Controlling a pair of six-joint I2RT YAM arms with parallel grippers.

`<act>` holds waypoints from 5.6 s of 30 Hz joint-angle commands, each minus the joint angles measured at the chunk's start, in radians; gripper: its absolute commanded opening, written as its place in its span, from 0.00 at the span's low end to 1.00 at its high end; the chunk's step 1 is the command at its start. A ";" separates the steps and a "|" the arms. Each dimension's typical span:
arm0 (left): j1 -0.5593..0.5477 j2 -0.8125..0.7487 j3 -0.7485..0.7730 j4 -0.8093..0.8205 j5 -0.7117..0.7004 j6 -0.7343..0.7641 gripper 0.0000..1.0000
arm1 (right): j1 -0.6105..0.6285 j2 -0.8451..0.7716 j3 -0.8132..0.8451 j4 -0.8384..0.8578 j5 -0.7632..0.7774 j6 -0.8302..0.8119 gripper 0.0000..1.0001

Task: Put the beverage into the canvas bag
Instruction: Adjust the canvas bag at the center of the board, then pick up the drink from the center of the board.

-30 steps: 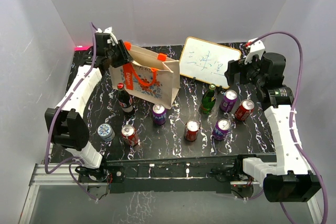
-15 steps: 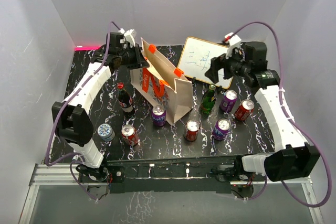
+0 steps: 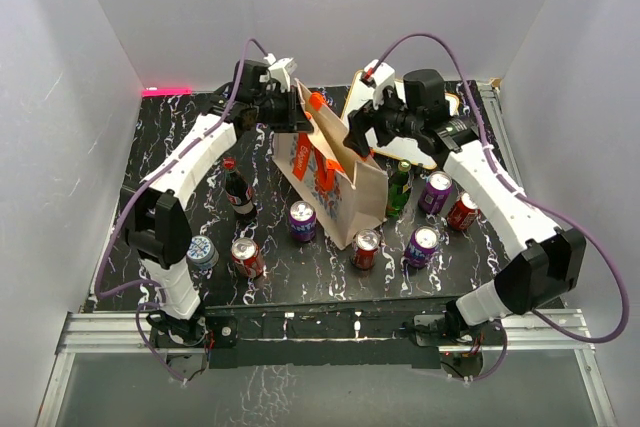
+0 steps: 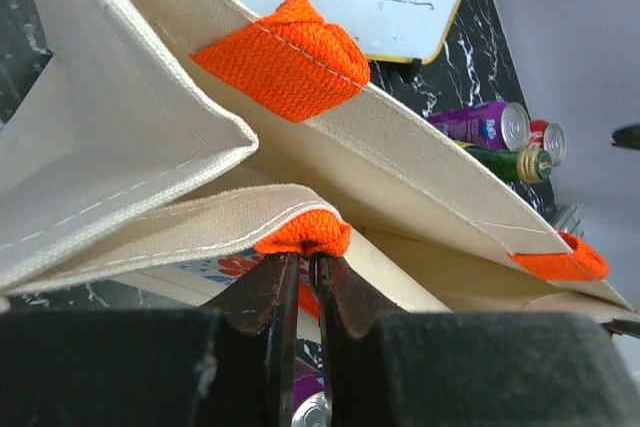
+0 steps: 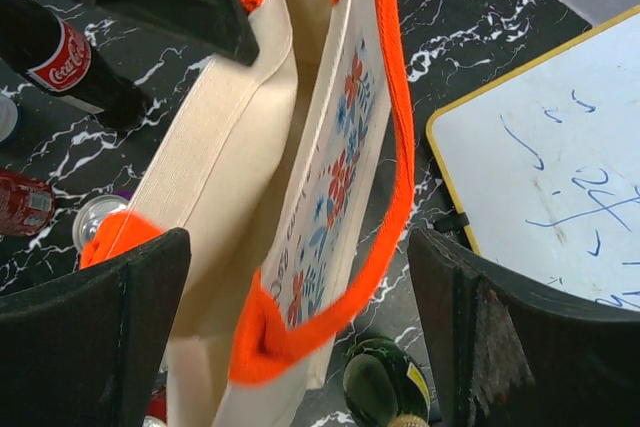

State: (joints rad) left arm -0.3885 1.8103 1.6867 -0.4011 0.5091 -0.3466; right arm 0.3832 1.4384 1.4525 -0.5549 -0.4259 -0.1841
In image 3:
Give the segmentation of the beige canvas tote bag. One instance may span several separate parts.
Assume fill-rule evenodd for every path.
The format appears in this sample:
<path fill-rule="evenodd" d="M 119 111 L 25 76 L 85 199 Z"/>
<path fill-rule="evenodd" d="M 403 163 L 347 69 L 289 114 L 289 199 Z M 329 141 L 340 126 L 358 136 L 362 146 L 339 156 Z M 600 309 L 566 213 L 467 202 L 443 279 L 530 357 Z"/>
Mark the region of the beige canvas tote bag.
<path fill-rule="evenodd" d="M 272 160 L 343 250 L 360 230 L 384 222 L 388 175 L 373 157 L 361 157 L 343 145 L 348 129 L 320 93 L 300 81 L 293 92 L 313 131 L 276 134 Z"/>

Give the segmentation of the green glass bottle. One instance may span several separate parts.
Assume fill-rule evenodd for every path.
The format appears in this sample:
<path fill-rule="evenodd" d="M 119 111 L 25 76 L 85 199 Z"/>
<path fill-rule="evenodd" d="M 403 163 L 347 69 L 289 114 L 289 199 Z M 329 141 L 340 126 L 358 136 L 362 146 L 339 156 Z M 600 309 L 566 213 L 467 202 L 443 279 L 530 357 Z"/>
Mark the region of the green glass bottle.
<path fill-rule="evenodd" d="M 386 216 L 399 216 L 406 206 L 411 195 L 410 172 L 411 163 L 403 159 L 398 163 L 388 182 L 388 198 Z"/>

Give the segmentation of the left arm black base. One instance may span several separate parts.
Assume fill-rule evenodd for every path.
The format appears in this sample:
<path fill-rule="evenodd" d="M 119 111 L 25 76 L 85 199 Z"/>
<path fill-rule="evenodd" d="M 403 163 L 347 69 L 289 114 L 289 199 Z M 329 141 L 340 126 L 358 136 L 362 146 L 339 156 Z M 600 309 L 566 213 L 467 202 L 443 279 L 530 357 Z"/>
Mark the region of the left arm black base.
<path fill-rule="evenodd" d="M 162 334 L 175 345 L 192 348 L 233 348 L 238 342 L 238 323 L 234 317 L 205 316 L 196 313 L 191 319 L 177 319 L 162 310 L 146 315 L 145 320 L 159 339 Z"/>

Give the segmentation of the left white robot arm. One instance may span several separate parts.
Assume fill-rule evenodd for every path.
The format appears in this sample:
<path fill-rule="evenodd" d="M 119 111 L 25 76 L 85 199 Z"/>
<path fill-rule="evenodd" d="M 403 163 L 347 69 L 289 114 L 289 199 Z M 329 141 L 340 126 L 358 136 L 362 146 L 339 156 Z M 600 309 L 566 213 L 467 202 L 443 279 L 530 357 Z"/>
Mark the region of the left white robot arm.
<path fill-rule="evenodd" d="M 161 310 L 175 318 L 172 334 L 186 346 L 200 343 L 207 330 L 194 313 L 200 298 L 186 260 L 192 238 L 187 204 L 209 169 L 256 125 L 277 133 L 312 132 L 291 84 L 295 68 L 293 58 L 273 55 L 238 62 L 231 82 L 196 95 L 198 116 L 178 147 L 139 186 L 121 189 L 122 237 L 156 284 Z"/>

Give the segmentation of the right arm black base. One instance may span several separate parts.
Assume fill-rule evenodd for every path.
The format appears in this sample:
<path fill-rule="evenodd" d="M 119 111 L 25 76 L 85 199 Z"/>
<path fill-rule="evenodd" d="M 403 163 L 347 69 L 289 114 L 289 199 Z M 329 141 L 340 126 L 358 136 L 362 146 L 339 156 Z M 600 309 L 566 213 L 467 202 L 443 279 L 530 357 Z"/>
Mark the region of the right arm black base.
<path fill-rule="evenodd" d="M 404 321 L 401 333 L 420 347 L 460 347 L 464 356 L 473 356 L 483 348 L 503 348 L 508 344 L 500 323 L 482 323 L 469 327 L 458 314 L 416 314 Z"/>

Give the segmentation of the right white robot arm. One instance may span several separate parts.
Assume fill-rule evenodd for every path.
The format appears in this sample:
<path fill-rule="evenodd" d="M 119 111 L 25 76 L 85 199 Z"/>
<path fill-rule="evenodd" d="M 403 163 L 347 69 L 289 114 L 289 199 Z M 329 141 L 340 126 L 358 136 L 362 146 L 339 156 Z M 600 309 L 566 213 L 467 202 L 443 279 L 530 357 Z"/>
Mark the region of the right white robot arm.
<path fill-rule="evenodd" d="M 493 226 L 510 260 L 490 282 L 448 303 L 447 335 L 466 344 L 482 324 L 530 312 L 577 284 L 586 239 L 577 229 L 562 229 L 524 194 L 506 187 L 508 173 L 482 145 L 478 128 L 450 111 L 444 80 L 434 69 L 420 69 L 396 81 L 388 65 L 381 72 L 361 70 L 353 88 L 361 96 L 347 113 L 346 147 L 369 153 L 368 132 L 380 147 L 397 138 L 418 148 L 458 183 Z"/>

